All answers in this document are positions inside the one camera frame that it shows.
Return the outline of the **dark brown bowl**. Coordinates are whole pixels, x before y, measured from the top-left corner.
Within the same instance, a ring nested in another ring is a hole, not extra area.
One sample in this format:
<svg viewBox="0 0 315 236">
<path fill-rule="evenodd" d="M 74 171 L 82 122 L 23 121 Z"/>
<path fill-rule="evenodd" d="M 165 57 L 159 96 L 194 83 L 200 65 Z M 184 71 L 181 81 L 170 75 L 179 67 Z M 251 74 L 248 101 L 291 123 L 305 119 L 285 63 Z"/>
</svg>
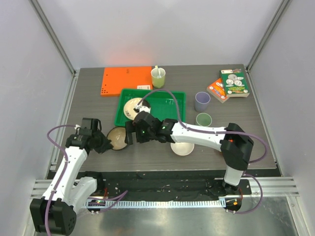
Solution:
<svg viewBox="0 0 315 236">
<path fill-rule="evenodd" d="M 115 127 L 107 134 L 107 139 L 111 140 L 112 150 L 122 150 L 127 147 L 125 143 L 126 129 L 124 127 Z"/>
</svg>

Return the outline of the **white bowl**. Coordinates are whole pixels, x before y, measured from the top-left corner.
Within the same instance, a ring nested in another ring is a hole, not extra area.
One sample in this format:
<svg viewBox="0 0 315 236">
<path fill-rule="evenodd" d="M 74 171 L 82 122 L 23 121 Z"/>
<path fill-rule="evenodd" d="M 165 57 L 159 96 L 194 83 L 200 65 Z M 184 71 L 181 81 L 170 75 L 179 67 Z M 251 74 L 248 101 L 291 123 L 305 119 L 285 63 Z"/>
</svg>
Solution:
<svg viewBox="0 0 315 236">
<path fill-rule="evenodd" d="M 194 144 L 192 143 L 171 143 L 170 147 L 178 156 L 187 156 L 194 150 Z"/>
</svg>

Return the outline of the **cream plate with black mark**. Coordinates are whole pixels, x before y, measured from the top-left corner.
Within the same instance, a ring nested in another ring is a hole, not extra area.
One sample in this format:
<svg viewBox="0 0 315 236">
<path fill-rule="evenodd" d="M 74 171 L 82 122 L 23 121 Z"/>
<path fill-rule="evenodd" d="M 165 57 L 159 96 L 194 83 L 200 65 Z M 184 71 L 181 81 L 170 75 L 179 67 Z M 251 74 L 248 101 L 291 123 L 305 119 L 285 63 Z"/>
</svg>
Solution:
<svg viewBox="0 0 315 236">
<path fill-rule="evenodd" d="M 150 103 L 145 99 L 142 100 L 141 98 L 133 98 L 129 100 L 123 108 L 124 115 L 129 120 L 134 120 L 141 111 L 148 113 L 151 112 Z"/>
</svg>

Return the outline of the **light green cup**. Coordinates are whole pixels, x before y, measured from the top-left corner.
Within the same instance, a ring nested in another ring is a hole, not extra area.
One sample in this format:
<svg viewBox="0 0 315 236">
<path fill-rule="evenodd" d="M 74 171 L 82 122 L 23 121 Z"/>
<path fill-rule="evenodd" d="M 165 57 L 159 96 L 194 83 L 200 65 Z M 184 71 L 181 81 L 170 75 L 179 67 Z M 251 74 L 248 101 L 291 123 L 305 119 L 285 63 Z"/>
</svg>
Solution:
<svg viewBox="0 0 315 236">
<path fill-rule="evenodd" d="M 212 117 L 207 113 L 199 113 L 195 118 L 195 124 L 203 127 L 209 127 L 212 121 Z"/>
</svg>

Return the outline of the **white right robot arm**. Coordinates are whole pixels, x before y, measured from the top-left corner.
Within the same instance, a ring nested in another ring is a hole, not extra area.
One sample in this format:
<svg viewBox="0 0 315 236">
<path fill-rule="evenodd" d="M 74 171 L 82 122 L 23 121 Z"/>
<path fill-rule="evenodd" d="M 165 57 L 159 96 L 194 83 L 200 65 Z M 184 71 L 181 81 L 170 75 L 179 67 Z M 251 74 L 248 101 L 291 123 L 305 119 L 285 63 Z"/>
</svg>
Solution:
<svg viewBox="0 0 315 236">
<path fill-rule="evenodd" d="M 161 121 L 144 111 L 134 120 L 127 121 L 125 129 L 127 145 L 133 144 L 132 134 L 135 133 L 138 143 L 152 140 L 160 143 L 191 143 L 221 152 L 226 163 L 222 188 L 227 194 L 239 190 L 254 145 L 254 141 L 234 123 L 229 123 L 228 127 L 203 127 L 176 119 L 166 118 Z"/>
</svg>

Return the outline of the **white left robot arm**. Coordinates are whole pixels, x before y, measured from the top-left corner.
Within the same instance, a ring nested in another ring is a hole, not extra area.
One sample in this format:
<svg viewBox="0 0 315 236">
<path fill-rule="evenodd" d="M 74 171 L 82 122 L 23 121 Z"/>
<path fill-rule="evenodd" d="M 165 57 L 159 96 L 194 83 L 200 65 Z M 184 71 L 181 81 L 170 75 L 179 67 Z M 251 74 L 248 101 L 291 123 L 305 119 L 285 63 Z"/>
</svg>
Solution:
<svg viewBox="0 0 315 236">
<path fill-rule="evenodd" d="M 75 133 L 66 139 L 65 147 L 57 144 L 47 133 L 47 139 L 63 154 L 52 182 L 40 198 L 34 198 L 30 212 L 35 231 L 51 236 L 70 235 L 75 227 L 78 211 L 90 195 L 100 196 L 105 182 L 98 172 L 86 172 L 76 182 L 79 170 L 91 151 L 104 153 L 112 149 L 111 141 L 102 133 L 101 121 L 83 118 L 73 126 Z"/>
</svg>

